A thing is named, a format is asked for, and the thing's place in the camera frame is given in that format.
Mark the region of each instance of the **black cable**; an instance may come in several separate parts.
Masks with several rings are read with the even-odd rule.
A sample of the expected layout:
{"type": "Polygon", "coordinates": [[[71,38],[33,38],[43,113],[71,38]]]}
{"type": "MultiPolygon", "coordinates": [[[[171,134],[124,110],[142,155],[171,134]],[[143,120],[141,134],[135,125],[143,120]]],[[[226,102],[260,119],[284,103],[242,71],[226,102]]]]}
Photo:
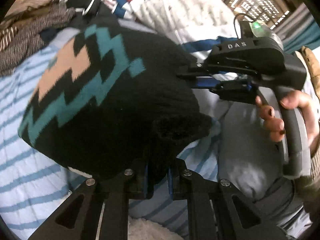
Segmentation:
{"type": "Polygon", "coordinates": [[[255,19],[253,19],[250,15],[246,15],[245,13],[238,13],[235,18],[233,19],[233,26],[235,28],[235,31],[236,31],[236,35],[237,35],[237,38],[239,39],[239,36],[238,36],[238,33],[237,33],[237,29],[236,29],[236,19],[239,17],[239,16],[247,16],[249,19],[253,20],[254,22],[256,21],[255,19]]]}

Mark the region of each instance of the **fingernail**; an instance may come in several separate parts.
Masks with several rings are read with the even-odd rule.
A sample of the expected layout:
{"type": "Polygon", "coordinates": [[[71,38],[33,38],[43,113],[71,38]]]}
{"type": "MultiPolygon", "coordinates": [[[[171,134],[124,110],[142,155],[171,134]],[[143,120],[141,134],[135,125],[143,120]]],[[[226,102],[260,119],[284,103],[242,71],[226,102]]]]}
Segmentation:
{"type": "Polygon", "coordinates": [[[288,98],[283,98],[280,102],[281,102],[281,104],[283,104],[285,106],[289,103],[289,100],[288,100],[288,98]]]}

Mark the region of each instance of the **gray knit garment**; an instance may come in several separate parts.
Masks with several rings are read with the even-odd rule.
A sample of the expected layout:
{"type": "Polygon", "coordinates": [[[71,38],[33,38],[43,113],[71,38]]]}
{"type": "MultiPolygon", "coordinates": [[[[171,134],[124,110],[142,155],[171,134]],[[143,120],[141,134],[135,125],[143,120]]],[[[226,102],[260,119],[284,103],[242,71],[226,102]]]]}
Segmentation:
{"type": "Polygon", "coordinates": [[[65,4],[52,4],[47,15],[40,16],[22,27],[10,45],[0,52],[0,76],[12,74],[24,59],[46,45],[40,37],[41,31],[50,27],[65,27],[74,15],[75,10],[67,9],[65,4]]]}

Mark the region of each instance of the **white fluffy fabric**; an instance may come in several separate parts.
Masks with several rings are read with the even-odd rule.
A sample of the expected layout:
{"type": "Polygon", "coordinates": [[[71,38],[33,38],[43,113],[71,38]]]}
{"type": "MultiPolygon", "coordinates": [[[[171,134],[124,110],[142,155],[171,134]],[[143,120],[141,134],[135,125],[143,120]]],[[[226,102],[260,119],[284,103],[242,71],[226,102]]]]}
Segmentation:
{"type": "Polygon", "coordinates": [[[183,238],[157,223],[129,217],[128,240],[183,240],[183,238]]]}

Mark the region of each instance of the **metal screw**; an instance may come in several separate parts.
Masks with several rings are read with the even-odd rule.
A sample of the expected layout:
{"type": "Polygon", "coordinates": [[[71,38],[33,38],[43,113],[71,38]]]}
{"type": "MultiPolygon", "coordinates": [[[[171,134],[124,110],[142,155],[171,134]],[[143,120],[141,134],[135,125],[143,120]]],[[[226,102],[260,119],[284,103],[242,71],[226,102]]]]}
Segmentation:
{"type": "Polygon", "coordinates": [[[127,175],[127,176],[130,176],[130,175],[133,174],[133,170],[131,170],[131,169],[126,169],[126,170],[124,171],[124,174],[127,175]]]}
{"type": "Polygon", "coordinates": [[[85,183],[87,184],[87,186],[92,186],[96,183],[96,181],[93,178],[90,178],[90,179],[87,179],[85,183]]]}
{"type": "Polygon", "coordinates": [[[184,176],[190,176],[190,175],[192,174],[192,171],[191,171],[191,170],[184,170],[184,171],[182,172],[182,174],[183,174],[184,176]]]}
{"type": "Polygon", "coordinates": [[[230,186],[230,181],[227,180],[227,179],[222,179],[222,180],[220,181],[220,183],[221,183],[222,186],[225,186],[225,187],[230,186]]]}

